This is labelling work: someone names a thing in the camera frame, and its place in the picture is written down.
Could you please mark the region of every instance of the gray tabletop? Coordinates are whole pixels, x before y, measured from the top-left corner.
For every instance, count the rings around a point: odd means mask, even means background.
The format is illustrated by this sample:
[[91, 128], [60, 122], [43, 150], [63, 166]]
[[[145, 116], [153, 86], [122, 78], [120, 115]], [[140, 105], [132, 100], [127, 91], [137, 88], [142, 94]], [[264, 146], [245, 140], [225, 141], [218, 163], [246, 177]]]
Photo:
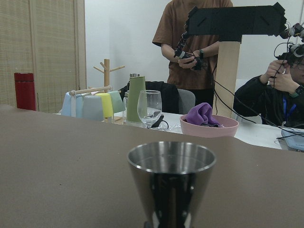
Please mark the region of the gray tabletop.
[[142, 228], [127, 153], [194, 142], [217, 164], [196, 228], [304, 227], [304, 154], [0, 105], [1, 228]]

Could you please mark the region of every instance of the wine glass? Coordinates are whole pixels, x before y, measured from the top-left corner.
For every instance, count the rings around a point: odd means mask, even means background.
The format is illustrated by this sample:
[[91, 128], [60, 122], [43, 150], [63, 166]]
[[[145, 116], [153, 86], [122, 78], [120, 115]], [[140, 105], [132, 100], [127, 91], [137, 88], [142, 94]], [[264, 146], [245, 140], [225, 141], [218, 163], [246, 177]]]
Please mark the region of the wine glass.
[[141, 90], [138, 97], [137, 114], [148, 129], [162, 114], [162, 99], [160, 91]]

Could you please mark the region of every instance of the black watch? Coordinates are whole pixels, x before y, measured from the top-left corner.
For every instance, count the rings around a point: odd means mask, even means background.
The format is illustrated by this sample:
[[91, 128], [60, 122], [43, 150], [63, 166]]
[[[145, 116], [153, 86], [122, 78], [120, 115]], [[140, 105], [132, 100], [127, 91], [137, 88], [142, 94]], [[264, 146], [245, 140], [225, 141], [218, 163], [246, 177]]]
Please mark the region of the black watch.
[[299, 87], [297, 87], [297, 89], [295, 90], [295, 92], [293, 94], [290, 94], [290, 96], [292, 98], [295, 98], [302, 94], [304, 94], [304, 87], [300, 85]]

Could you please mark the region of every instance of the red thermos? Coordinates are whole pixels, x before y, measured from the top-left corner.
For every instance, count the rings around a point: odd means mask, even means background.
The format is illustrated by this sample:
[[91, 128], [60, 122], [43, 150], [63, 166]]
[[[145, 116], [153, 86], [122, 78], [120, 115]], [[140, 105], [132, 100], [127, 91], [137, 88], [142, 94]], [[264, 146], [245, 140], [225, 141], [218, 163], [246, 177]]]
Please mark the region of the red thermos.
[[14, 73], [17, 108], [36, 111], [33, 73]]

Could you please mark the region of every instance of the brown t-shirt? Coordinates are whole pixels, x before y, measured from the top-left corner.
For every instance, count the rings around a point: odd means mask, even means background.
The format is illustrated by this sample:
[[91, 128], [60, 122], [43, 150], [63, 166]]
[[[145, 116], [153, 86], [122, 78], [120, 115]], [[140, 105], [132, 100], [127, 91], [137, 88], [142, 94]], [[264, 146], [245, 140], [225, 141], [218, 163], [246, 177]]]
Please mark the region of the brown t-shirt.
[[[186, 31], [184, 25], [188, 19], [188, 14], [195, 6], [201, 9], [232, 7], [233, 5], [230, 0], [172, 0], [167, 4], [162, 14], [152, 43], [158, 46], [168, 44], [175, 49], [181, 35]], [[187, 45], [189, 46], [185, 45], [183, 50], [191, 53], [210, 46], [218, 39], [219, 37], [215, 35], [190, 36], [187, 39]], [[217, 59], [217, 55], [204, 58], [204, 61], [208, 64], [207, 71], [204, 69], [200, 71], [183, 69], [178, 63], [170, 62], [168, 83], [175, 84], [181, 89], [211, 88], [212, 71]]]

